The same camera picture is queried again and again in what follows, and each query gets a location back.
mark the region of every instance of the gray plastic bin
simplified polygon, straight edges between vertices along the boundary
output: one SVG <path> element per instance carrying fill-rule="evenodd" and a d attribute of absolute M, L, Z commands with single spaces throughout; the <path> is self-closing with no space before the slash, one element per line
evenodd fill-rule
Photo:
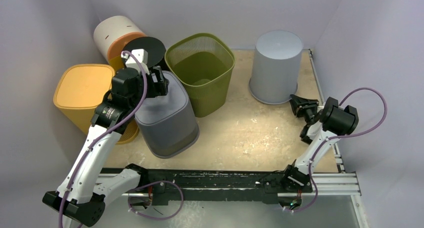
<path fill-rule="evenodd" d="M 150 151 L 159 158 L 170 158 L 193 145 L 199 126 L 187 92 L 170 72 L 168 95 L 147 98 L 135 113 L 135 121 Z"/>
<path fill-rule="evenodd" d="M 253 58 L 249 90 L 265 104 L 290 100 L 298 88 L 303 43 L 294 33 L 274 30 L 259 37 Z"/>

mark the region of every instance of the green wastebasket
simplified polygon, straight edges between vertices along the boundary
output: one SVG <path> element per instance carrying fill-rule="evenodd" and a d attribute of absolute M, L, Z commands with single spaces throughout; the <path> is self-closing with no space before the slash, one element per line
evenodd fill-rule
<path fill-rule="evenodd" d="M 171 46 L 165 61 L 187 91 L 196 117 L 207 116 L 225 103 L 235 59 L 219 38 L 192 35 Z"/>

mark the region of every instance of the white cylindrical container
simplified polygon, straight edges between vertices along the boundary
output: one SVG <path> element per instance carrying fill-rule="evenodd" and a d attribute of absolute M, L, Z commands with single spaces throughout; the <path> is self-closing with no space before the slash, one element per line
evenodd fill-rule
<path fill-rule="evenodd" d="M 131 40 L 144 36 L 146 34 L 125 16 L 113 16 L 102 21 L 93 35 L 97 48 L 107 61 L 120 56 Z"/>
<path fill-rule="evenodd" d="M 249 82 L 252 96 L 271 105 L 289 101 L 298 88 L 302 50 L 302 40 L 292 32 L 275 30 L 261 35 Z"/>

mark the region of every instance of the orange container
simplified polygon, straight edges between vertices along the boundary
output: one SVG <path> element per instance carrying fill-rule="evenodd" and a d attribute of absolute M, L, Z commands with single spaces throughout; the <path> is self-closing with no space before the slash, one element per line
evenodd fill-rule
<path fill-rule="evenodd" d="M 54 93 L 54 105 L 82 132 L 88 134 L 94 110 L 110 90 L 114 69 L 105 64 L 79 64 L 65 71 Z M 137 136 L 139 128 L 132 121 L 118 144 L 128 143 Z"/>
<path fill-rule="evenodd" d="M 121 52 L 130 41 L 145 37 L 135 23 L 125 16 L 113 16 L 97 25 L 94 30 L 94 42 L 115 71 L 123 68 Z"/>

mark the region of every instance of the orange lid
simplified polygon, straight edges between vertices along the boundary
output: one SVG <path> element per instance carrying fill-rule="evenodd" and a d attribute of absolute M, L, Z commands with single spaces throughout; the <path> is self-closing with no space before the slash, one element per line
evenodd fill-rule
<path fill-rule="evenodd" d="M 114 69 L 105 64 L 72 66 L 60 79 L 53 102 L 58 108 L 95 108 L 101 104 L 104 94 L 111 88 L 114 75 Z"/>
<path fill-rule="evenodd" d="M 122 49 L 125 47 L 125 45 L 139 37 L 146 37 L 146 35 L 143 32 L 130 32 L 113 41 L 109 47 L 109 50 L 107 51 L 107 59 L 111 60 L 114 57 L 120 57 Z"/>

